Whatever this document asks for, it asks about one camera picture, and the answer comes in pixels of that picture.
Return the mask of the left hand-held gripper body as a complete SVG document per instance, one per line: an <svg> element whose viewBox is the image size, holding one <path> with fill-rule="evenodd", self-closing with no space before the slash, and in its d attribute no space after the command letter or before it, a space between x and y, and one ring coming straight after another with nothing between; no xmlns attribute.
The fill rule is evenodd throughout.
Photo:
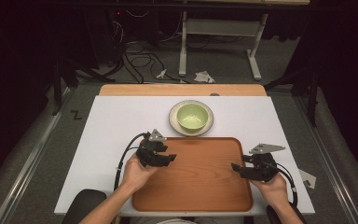
<svg viewBox="0 0 358 224"><path fill-rule="evenodd" d="M145 135L136 151L136 156L139 158L143 167L163 167L155 165L156 157L159 155L159 152L156 153L155 149L158 145L164 145L163 142L166 140L167 138L164 137L157 129L154 129L151 133L147 133Z"/></svg>

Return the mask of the metal floor rail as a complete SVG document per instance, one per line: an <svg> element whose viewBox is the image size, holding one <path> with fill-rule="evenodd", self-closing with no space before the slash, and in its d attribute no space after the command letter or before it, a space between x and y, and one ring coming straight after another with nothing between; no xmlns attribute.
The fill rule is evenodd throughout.
<svg viewBox="0 0 358 224"><path fill-rule="evenodd" d="M358 224L358 208L356 207L347 185L344 183L343 178L338 172L332 157L330 156L327 147L325 146L322 136L315 126L313 126L308 117L307 107L301 97L294 98L295 104L301 113L302 118L307 123L308 129L312 135L313 140L317 146L317 153L322 161L322 165L326 171L332 188L340 202L340 205L351 224Z"/></svg>
<svg viewBox="0 0 358 224"><path fill-rule="evenodd" d="M0 224L8 224L11 220L24 192L27 190L27 187L32 180L38 164L46 151L46 144L62 116L62 109L67 105L67 102L72 97L73 92L73 88L66 88L62 94L61 105L54 110L52 115L49 116L48 126L43 131L42 136L38 138L37 144L32 148L31 153L22 166L12 188L0 206Z"/></svg>

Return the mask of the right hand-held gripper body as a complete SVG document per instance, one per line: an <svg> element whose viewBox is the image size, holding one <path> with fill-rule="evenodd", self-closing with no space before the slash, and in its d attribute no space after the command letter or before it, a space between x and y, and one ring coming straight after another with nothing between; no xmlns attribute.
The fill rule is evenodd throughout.
<svg viewBox="0 0 358 224"><path fill-rule="evenodd" d="M271 153L284 150L283 146L258 144L249 151L249 156L255 155L254 162L248 162L253 167L247 167L249 177L246 179L269 182L277 173L277 162Z"/></svg>

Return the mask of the black metal stand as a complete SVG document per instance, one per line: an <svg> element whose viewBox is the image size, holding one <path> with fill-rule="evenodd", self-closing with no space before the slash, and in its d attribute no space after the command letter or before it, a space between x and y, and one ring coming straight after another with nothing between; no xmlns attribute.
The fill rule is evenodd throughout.
<svg viewBox="0 0 358 224"><path fill-rule="evenodd" d="M81 72L84 72L86 75L96 78L97 80L102 82L107 82L107 83L116 82L114 79L104 77L103 75L100 75L97 72L91 70L90 68L87 68L86 66L83 66L80 63L77 63L73 60L69 60L69 59L58 60L56 64L53 66L53 92L54 92L54 104L55 104L52 113L53 116L56 116L63 106L62 81L64 81L66 85L70 88L72 87L76 88L78 86L78 81L75 75L66 75L66 76L61 75L60 68L72 69L73 71L80 70Z"/></svg>
<svg viewBox="0 0 358 224"><path fill-rule="evenodd" d="M306 66L299 70L284 75L264 85L266 91L280 85L292 84L291 93L293 96L308 95L307 116L313 127L316 126L315 110L317 105L318 72L316 69Z"/></svg>

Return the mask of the person's light clothing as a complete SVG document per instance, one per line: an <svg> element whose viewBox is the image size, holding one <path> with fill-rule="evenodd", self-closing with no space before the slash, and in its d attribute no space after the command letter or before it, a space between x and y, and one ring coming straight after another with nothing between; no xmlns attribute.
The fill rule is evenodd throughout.
<svg viewBox="0 0 358 224"><path fill-rule="evenodd" d="M130 224L244 224L243 217L132 217Z"/></svg>

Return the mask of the white paper tag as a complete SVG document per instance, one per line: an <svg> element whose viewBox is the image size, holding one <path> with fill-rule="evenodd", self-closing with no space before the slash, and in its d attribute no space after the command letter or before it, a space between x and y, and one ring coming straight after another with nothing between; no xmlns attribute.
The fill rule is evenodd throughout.
<svg viewBox="0 0 358 224"><path fill-rule="evenodd" d="M316 186L316 177L311 175L303 170L298 170L304 185L310 189L315 189Z"/></svg>

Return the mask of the wooden tray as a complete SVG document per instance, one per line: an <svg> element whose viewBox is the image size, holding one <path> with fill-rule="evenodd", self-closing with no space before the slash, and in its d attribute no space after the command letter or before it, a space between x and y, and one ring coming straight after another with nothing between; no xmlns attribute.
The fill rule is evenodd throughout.
<svg viewBox="0 0 358 224"><path fill-rule="evenodd" d="M158 169L132 196L139 212L247 212L250 183L235 172L242 147L233 137L171 137L165 145L175 160Z"/></svg>

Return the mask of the green bowl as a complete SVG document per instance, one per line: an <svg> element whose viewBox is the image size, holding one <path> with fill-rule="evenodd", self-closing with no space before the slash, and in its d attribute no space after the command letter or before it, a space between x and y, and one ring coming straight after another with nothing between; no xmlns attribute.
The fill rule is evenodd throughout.
<svg viewBox="0 0 358 224"><path fill-rule="evenodd" d="M201 128L200 130L196 130L196 131L190 131L187 130L185 128L182 128L177 119L176 119L176 114L178 109L182 106L182 105L186 105L186 104L199 104L204 106L209 114L209 118L208 121L206 123L206 125ZM207 106L206 104L200 102L200 101L196 101L196 100L185 100L182 102L179 102L178 104L174 105L169 113L169 122L171 124L171 126L180 134L185 135L185 136L198 136L198 135L202 135L204 133L207 133L213 126L213 112L211 110L211 108L209 106Z"/></svg>
<svg viewBox="0 0 358 224"><path fill-rule="evenodd" d="M207 109L199 104L182 105L176 114L176 119L182 128L196 131L203 128L209 118Z"/></svg>

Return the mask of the person's left hand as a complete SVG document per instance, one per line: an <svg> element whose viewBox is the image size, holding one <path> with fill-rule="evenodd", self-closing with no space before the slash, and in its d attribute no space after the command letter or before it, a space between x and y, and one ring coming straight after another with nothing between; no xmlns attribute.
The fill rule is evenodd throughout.
<svg viewBox="0 0 358 224"><path fill-rule="evenodd" d="M133 154L126 162L125 172L120 186L133 193L141 189L157 170L158 167L143 167L139 158Z"/></svg>

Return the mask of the person's right hand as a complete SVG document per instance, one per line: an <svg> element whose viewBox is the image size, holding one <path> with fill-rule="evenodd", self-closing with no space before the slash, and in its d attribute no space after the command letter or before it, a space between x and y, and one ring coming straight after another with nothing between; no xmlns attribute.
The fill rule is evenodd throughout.
<svg viewBox="0 0 358 224"><path fill-rule="evenodd" d="M251 183L259 189L265 202L275 211L282 211L290 206L286 181L280 174L276 174L269 182L251 180Z"/></svg>

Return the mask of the crumpled white paper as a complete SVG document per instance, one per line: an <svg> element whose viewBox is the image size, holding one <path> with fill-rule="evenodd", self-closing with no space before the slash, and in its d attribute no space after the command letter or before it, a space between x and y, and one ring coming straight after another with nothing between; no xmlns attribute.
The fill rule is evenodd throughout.
<svg viewBox="0 0 358 224"><path fill-rule="evenodd" d="M198 72L194 80L198 82L214 83L214 79L209 75L207 71Z"/></svg>

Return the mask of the white table board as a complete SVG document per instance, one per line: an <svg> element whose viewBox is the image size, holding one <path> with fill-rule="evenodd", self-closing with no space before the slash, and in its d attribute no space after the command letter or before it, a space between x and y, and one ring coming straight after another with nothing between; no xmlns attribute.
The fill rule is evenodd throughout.
<svg viewBox="0 0 358 224"><path fill-rule="evenodd" d="M154 129L166 137L176 136L178 132L169 123L169 112L186 99L185 96L97 96L54 213L65 214L82 189L111 193L117 165L128 143L137 134ZM212 109L213 126L205 134L207 137L235 137L244 152L260 143L283 146L273 157L289 170L295 181L297 208L304 214L315 212L269 97L196 96L194 99Z"/></svg>

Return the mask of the white metal table frame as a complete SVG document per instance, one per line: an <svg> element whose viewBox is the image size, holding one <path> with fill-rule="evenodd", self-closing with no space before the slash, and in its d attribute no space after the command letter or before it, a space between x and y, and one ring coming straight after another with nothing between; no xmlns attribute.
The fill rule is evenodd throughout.
<svg viewBox="0 0 358 224"><path fill-rule="evenodd" d="M262 76L255 58L259 43L264 33L269 15L263 14L259 21L222 21L207 19L189 19L187 13L182 16L181 50L179 56L179 76L186 75L186 41L188 35L225 35L252 37L254 44L246 50L246 57L251 67L255 80L261 80Z"/></svg>

